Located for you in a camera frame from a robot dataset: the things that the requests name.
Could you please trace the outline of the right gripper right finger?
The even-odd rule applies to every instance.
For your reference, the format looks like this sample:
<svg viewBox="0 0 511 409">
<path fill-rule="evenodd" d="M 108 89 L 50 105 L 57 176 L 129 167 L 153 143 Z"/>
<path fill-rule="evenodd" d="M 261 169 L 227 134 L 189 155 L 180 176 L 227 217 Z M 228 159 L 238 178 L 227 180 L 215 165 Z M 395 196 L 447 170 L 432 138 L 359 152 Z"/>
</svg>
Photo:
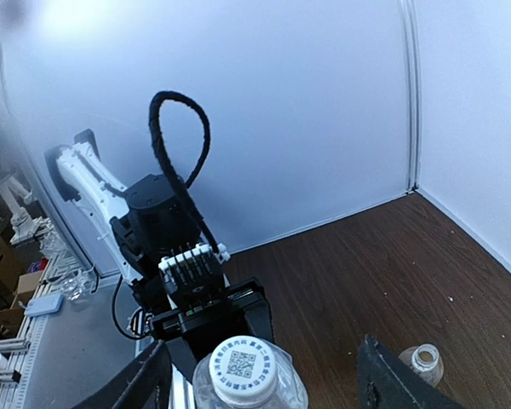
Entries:
<svg viewBox="0 0 511 409">
<path fill-rule="evenodd" d="M 422 380 L 370 333 L 359 346 L 357 382 L 359 406 L 364 409 L 461 407 Z"/>
</svg>

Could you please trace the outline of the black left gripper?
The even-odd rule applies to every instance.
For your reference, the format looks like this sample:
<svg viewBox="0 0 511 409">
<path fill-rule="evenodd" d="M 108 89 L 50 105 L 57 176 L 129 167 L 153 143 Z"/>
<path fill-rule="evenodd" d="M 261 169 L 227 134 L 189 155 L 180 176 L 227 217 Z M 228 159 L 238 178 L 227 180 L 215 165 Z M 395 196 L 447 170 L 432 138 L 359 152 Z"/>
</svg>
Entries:
<svg viewBox="0 0 511 409">
<path fill-rule="evenodd" d="M 158 264 L 171 309 L 153 313 L 154 338 L 166 341 L 172 364 L 192 375 L 194 354 L 207 354 L 221 341 L 250 335 L 274 343 L 273 319 L 264 287 L 255 279 L 231 285 L 223 265 L 231 255 L 222 243 L 164 257 Z"/>
</svg>

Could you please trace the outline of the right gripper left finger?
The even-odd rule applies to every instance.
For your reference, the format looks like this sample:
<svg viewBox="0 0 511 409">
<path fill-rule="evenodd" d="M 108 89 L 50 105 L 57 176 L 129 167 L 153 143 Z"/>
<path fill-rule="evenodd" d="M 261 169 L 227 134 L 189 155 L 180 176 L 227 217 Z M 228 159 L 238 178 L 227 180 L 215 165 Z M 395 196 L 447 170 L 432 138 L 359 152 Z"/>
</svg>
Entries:
<svg viewBox="0 0 511 409">
<path fill-rule="evenodd" d="M 164 341 L 154 341 L 75 408 L 168 408 L 171 385 L 169 350 Z"/>
</svg>

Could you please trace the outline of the white water bottle cap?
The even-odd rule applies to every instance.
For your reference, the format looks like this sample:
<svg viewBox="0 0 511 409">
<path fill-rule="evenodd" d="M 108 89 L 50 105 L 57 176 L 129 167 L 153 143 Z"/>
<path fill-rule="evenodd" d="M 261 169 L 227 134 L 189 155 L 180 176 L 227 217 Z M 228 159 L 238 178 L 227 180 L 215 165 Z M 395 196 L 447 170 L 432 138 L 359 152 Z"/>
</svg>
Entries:
<svg viewBox="0 0 511 409">
<path fill-rule="evenodd" d="M 210 355 L 209 373 L 218 398 L 233 408 L 256 408 L 278 386 L 278 363 L 270 343 L 252 336 L 235 336 Z"/>
</svg>

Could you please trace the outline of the clear water bottle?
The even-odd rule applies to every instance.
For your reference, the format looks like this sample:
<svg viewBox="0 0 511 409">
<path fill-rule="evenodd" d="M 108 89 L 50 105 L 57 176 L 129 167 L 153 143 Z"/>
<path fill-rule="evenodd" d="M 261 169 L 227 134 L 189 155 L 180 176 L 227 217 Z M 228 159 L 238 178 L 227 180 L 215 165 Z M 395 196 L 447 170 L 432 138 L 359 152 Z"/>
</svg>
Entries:
<svg viewBox="0 0 511 409">
<path fill-rule="evenodd" d="M 197 364 L 192 387 L 197 408 L 307 409 L 307 390 L 292 357 L 262 338 L 235 336 Z"/>
</svg>

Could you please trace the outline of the amber tea bottle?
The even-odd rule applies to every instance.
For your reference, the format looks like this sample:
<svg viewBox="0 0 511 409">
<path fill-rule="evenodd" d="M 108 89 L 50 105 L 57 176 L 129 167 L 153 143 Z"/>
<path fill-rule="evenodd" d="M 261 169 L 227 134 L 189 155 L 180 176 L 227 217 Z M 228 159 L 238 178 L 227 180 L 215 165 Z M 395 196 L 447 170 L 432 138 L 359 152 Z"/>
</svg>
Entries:
<svg viewBox="0 0 511 409">
<path fill-rule="evenodd" d="M 444 376 L 444 362 L 436 346 L 424 343 L 402 351 L 399 359 L 432 387 Z"/>
</svg>

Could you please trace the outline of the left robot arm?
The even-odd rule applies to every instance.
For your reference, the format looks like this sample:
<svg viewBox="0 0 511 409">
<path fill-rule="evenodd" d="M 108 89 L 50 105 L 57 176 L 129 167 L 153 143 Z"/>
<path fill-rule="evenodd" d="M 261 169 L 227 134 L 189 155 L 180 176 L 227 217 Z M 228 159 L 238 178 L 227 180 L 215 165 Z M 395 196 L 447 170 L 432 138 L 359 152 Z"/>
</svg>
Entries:
<svg viewBox="0 0 511 409">
<path fill-rule="evenodd" d="M 229 337 L 274 339 L 263 286 L 227 281 L 226 246 L 204 238 L 166 176 L 126 187 L 100 161 L 92 130 L 44 158 L 56 190 L 94 225 L 141 308 L 134 339 L 165 342 L 186 376 Z"/>
</svg>

